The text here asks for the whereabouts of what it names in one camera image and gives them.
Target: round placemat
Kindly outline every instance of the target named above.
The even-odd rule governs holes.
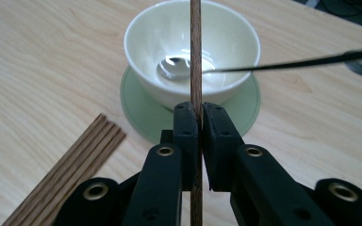
[[[128,121],[151,142],[157,144],[162,130],[173,129],[173,112],[151,98],[130,67],[123,75],[121,98]],[[222,107],[240,135],[245,135],[254,124],[260,108],[260,90],[255,76],[252,74]]]

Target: brown chopstick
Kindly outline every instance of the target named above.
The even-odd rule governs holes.
[[[51,225],[74,189],[101,168],[124,138],[119,126],[99,115],[3,225]]]
[[[202,125],[202,24],[201,1],[190,1],[190,101]],[[195,183],[190,192],[190,225],[202,225],[202,149],[199,147]]]

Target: bowl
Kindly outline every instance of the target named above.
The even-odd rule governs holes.
[[[156,71],[166,57],[190,57],[190,1],[168,1],[141,12],[127,27],[124,50],[128,63],[146,91],[173,109],[190,99],[190,80],[171,81]],[[223,5],[203,1],[202,70],[257,65],[260,43],[251,24]],[[205,73],[203,102],[221,105],[251,73]]]

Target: spoon handle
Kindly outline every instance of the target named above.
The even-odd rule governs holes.
[[[287,63],[279,63],[279,64],[247,67],[247,68],[214,69],[214,70],[204,71],[203,73],[232,73],[232,72],[246,72],[246,71],[263,71],[263,70],[272,70],[272,69],[302,68],[302,67],[346,62],[359,58],[362,58],[362,51],[350,51],[335,56],[321,57],[321,58],[315,58],[315,59],[309,59],[297,62],[287,62]]]

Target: tabletop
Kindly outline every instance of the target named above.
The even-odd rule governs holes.
[[[127,137],[97,176],[122,182],[140,171],[154,143],[123,113],[123,35],[158,2],[0,1],[0,224],[100,113]],[[362,26],[292,1],[216,2],[253,25],[261,64],[362,48]],[[244,141],[268,149],[305,186],[336,177],[362,188],[362,77],[343,64],[255,76],[261,107]],[[206,177],[204,223],[237,224],[229,194],[208,191]]]

